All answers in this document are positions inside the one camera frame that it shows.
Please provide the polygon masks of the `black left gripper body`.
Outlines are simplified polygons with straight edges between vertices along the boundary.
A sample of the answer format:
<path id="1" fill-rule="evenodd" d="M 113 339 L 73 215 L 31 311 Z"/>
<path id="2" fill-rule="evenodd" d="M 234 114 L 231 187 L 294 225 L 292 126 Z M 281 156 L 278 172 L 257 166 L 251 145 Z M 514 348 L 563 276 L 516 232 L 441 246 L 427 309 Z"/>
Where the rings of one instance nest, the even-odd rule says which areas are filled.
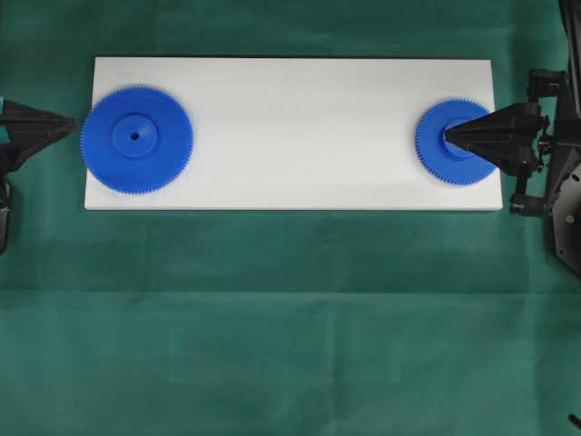
<path id="1" fill-rule="evenodd" d="M 7 180 L 6 172 L 1 171 L 1 207 L 0 207 L 0 253 L 3 254 L 8 245 L 10 216 L 14 200 L 14 189 Z"/>

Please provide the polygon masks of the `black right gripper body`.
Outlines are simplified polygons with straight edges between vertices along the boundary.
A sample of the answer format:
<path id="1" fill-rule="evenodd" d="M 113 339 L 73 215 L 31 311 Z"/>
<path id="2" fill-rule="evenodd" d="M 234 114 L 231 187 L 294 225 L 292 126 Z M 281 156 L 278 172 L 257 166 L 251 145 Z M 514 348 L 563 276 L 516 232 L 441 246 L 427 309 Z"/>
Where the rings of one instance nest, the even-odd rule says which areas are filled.
<path id="1" fill-rule="evenodd" d="M 533 69 L 529 73 L 527 103 L 536 104 L 536 131 L 524 134 L 531 141 L 531 171 L 517 174 L 516 190 L 510 197 L 509 211 L 518 216 L 541 217 L 550 215 L 561 187 L 573 171 L 573 93 L 565 71 Z M 538 100 L 556 99 L 555 116 L 542 115 Z M 543 168 L 543 157 L 548 158 L 545 194 L 536 197 L 527 194 L 527 181 L 534 172 Z"/>

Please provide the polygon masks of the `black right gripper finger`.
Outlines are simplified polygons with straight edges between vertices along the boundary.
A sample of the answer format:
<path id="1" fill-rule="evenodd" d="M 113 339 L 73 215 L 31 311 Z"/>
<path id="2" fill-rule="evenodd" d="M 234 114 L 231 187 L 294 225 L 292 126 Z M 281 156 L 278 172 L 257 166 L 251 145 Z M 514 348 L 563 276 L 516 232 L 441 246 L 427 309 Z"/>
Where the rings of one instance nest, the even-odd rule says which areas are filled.
<path id="1" fill-rule="evenodd" d="M 536 104 L 518 103 L 478 119 L 448 128 L 445 136 L 475 134 L 532 134 L 536 131 Z"/>
<path id="2" fill-rule="evenodd" d="M 494 164 L 506 174 L 531 171 L 531 141 L 515 134 L 445 134 L 445 139 Z"/>

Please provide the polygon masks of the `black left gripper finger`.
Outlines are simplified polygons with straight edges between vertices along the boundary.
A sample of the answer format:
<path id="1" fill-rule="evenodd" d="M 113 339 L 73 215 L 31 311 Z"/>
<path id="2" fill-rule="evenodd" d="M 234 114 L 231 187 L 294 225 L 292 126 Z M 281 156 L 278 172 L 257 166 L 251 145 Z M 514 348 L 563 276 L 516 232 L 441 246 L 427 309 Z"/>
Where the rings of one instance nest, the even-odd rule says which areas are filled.
<path id="1" fill-rule="evenodd" d="M 5 128 L 1 141 L 1 173 L 12 173 L 34 154 L 43 151 L 77 130 L 75 125 L 62 125 L 41 131 L 22 131 Z"/>
<path id="2" fill-rule="evenodd" d="M 33 108 L 25 104 L 3 99 L 1 102 L 1 125 L 7 127 L 30 127 L 33 125 L 47 127 L 66 127 L 75 129 L 77 121 L 53 112 Z"/>

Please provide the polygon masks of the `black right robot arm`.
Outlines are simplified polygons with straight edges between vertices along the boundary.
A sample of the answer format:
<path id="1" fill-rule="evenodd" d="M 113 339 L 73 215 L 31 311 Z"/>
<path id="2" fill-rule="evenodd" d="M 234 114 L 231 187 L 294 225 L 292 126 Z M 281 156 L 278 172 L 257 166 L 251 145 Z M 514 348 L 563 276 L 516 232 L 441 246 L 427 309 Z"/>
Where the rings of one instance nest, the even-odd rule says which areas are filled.
<path id="1" fill-rule="evenodd" d="M 550 218 L 557 258 L 580 272 L 580 4 L 559 2 L 565 71 L 533 69 L 527 101 L 446 130 L 450 143 L 516 178 L 509 211 Z"/>

